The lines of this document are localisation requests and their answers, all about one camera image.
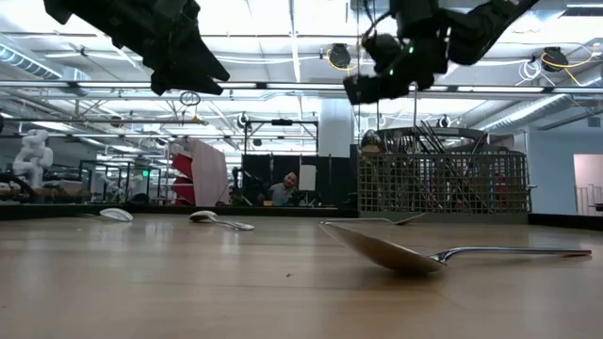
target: humanoid robot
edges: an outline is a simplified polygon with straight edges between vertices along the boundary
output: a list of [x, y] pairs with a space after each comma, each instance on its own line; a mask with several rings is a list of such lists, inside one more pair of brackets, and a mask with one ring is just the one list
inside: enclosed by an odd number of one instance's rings
[[34, 189], [41, 187], [44, 169], [53, 165], [53, 150], [46, 147], [47, 138], [47, 131], [29, 130], [23, 137], [23, 147], [12, 164], [16, 176], [25, 177], [28, 174], [29, 180], [25, 181]]

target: red panel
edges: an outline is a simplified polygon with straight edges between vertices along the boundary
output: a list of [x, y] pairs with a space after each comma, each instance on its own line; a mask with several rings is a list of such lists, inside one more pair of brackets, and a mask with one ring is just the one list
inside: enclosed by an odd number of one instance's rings
[[172, 186], [171, 190], [174, 191], [179, 197], [184, 198], [188, 203], [195, 205], [195, 187], [192, 185], [192, 181], [183, 178], [177, 177], [174, 181], [176, 186]]
[[188, 156], [178, 154], [173, 158], [171, 166], [179, 170], [182, 174], [186, 175], [188, 179], [192, 180], [192, 159]]

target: white robot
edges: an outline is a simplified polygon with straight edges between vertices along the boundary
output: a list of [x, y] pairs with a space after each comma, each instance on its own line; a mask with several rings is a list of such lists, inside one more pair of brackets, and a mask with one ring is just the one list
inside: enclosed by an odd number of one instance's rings
[[47, 131], [29, 130], [23, 137], [23, 147], [12, 164], [16, 176], [29, 173], [29, 185], [34, 189], [41, 187], [44, 169], [53, 165], [53, 150], [46, 147], [47, 138]]
[[[106, 177], [106, 175], [101, 174], [100, 179], [106, 184], [106, 190], [109, 192], [115, 192], [115, 194], [123, 194], [125, 189], [119, 188], [117, 182], [115, 180], [111, 180]], [[142, 182], [142, 175], [136, 175], [130, 178], [130, 183], [128, 185], [128, 195], [130, 195], [138, 186], [140, 182]]]

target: spotlight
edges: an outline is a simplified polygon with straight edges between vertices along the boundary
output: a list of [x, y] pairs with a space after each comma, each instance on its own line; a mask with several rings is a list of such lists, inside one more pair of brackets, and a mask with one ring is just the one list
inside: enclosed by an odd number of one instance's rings
[[247, 122], [247, 115], [245, 115], [245, 112], [243, 112], [236, 118], [236, 126], [240, 129], [244, 129], [245, 122]]
[[334, 43], [329, 53], [329, 61], [336, 68], [347, 69], [350, 66], [351, 56], [345, 43]]
[[437, 127], [448, 128], [450, 126], [450, 118], [445, 114], [444, 117], [437, 121]]
[[111, 120], [114, 121], [111, 123], [111, 127], [122, 128], [123, 123], [120, 122], [121, 119], [121, 117], [111, 117]]
[[556, 65], [569, 65], [567, 56], [565, 56], [560, 47], [547, 47], [545, 48], [545, 55], [543, 56], [543, 69], [547, 72], [557, 73], [563, 71], [563, 67], [555, 67], [551, 64]]

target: fluorescent light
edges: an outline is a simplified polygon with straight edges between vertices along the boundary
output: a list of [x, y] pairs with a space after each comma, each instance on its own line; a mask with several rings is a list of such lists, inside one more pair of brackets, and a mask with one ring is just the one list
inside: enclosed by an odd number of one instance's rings
[[428, 91], [447, 91], [448, 86], [431, 86], [427, 89]]
[[[19, 136], [27, 137], [27, 133], [20, 133]], [[64, 133], [49, 133], [48, 137], [66, 137], [67, 135]]]
[[84, 140], [84, 141], [86, 141], [86, 142], [88, 142], [88, 143], [90, 143], [90, 144], [92, 144], [92, 145], [96, 145], [96, 146], [105, 146], [105, 144], [104, 144], [104, 143], [99, 142], [99, 141], [96, 141], [96, 140], [91, 139], [91, 138], [82, 137], [82, 140]]
[[0, 87], [3, 88], [63, 89], [68, 86], [64, 81], [0, 81]]
[[461, 86], [458, 91], [472, 92], [505, 92], [505, 93], [540, 93], [544, 88], [539, 87], [494, 87], [494, 86], [479, 86], [469, 87]]
[[130, 146], [111, 146], [111, 148], [114, 148], [118, 151], [129, 152], [129, 153], [142, 152], [142, 150], [140, 150], [136, 147], [130, 147]]
[[603, 4], [567, 4], [568, 8], [603, 8]]
[[220, 87], [223, 89], [255, 89], [257, 85], [255, 83], [220, 83]]
[[74, 137], [119, 137], [119, 135], [86, 135], [86, 134], [77, 134], [73, 135]]
[[57, 131], [63, 131], [63, 132], [71, 132], [73, 130], [72, 127], [64, 124], [64, 123], [59, 123], [59, 122], [32, 122], [35, 125], [41, 126], [41, 127], [45, 127], [45, 128], [50, 128], [50, 129], [54, 129]]
[[47, 55], [44, 55], [44, 57], [48, 57], [48, 58], [62, 58], [62, 57], [81, 57], [82, 54], [81, 53], [50, 53]]
[[568, 94], [580, 94], [580, 93], [587, 93], [587, 94], [600, 94], [603, 92], [603, 89], [600, 88], [595, 88], [595, 89], [591, 89], [591, 88], [580, 88], [580, 87], [576, 87], [576, 88], [563, 88], [563, 89], [553, 89], [554, 93], [568, 93]]
[[544, 88], [535, 87], [475, 87], [473, 91], [476, 92], [507, 92], [507, 93], [537, 93], [542, 92]]
[[158, 135], [125, 135], [125, 137], [157, 137]]
[[296, 83], [274, 83], [274, 84], [267, 84], [268, 89], [299, 89], [299, 90], [305, 90], [305, 89], [314, 89], [314, 90], [321, 90], [321, 89], [338, 89], [338, 90], [343, 90], [343, 85], [338, 85], [338, 84], [296, 84]]
[[77, 85], [81, 88], [93, 89], [149, 89], [150, 82], [78, 82]]

